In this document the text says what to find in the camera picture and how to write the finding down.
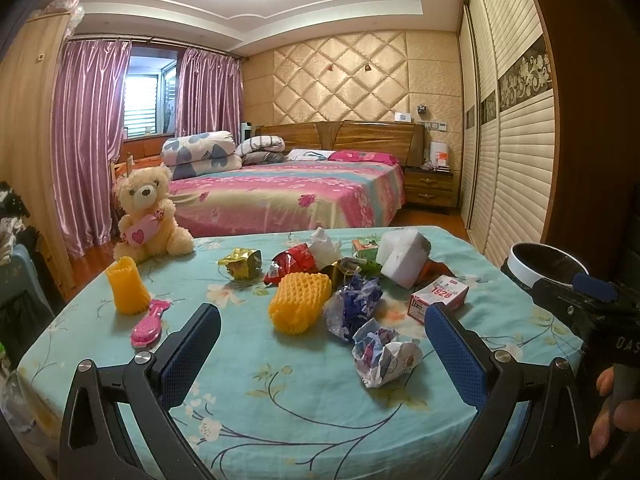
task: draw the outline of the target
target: stuffed toy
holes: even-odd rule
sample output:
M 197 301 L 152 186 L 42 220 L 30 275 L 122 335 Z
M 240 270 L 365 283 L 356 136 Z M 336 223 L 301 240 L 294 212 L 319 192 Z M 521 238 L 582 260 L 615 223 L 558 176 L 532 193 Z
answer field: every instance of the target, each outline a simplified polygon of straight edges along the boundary
M 120 177 L 114 193 L 124 209 L 118 228 L 122 241 L 113 250 L 119 260 L 130 256 L 137 264 L 152 256 L 184 256 L 193 252 L 191 233 L 175 221 L 169 197 L 171 171 L 166 166 L 142 168 Z

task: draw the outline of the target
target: gold wrapper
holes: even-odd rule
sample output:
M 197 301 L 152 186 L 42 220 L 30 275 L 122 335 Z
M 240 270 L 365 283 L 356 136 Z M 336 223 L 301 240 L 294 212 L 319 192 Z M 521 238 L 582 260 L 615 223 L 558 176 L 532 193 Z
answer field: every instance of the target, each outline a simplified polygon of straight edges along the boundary
M 218 260 L 218 264 L 226 266 L 235 280 L 253 280 L 260 275 L 262 254 L 256 249 L 236 247 L 231 254 Z
M 351 277 L 360 270 L 360 264 L 363 263 L 366 263 L 366 260 L 362 258 L 341 258 L 331 265 L 323 267 L 320 272 L 329 277 L 335 292 L 351 281 Z

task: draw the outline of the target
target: wardrobe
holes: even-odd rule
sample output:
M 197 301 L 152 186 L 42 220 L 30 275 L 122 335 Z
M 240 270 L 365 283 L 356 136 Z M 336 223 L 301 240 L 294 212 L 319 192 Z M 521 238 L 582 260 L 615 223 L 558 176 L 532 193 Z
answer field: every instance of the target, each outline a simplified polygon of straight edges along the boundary
M 69 12 L 27 20 L 0 63 L 0 180 L 7 181 L 40 232 L 38 250 L 60 290 L 73 286 L 52 189 L 51 107 Z
M 465 140 L 460 208 L 500 266 L 539 242 L 552 189 L 554 78 L 534 0 L 467 0 L 459 34 Z

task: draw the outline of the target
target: bedside table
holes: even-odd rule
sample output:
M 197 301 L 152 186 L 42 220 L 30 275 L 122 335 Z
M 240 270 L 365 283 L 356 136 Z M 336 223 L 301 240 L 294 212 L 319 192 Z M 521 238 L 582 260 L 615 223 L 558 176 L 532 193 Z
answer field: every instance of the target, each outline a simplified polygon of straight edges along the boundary
M 404 168 L 404 195 L 407 204 L 454 207 L 453 173 Z

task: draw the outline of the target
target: finger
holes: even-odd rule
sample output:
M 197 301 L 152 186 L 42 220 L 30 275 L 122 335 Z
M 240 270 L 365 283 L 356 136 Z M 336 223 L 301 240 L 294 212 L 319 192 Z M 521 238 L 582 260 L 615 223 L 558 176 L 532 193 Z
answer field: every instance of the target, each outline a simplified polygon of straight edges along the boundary
M 613 391 L 613 366 L 599 375 L 596 381 L 596 389 L 601 397 L 607 396 Z
M 613 414 L 613 423 L 617 428 L 627 433 L 640 431 L 640 400 L 625 400 L 620 402 Z
M 593 423 L 593 429 L 589 437 L 589 452 L 591 458 L 600 454 L 609 443 L 609 399 L 607 399 L 598 418 Z

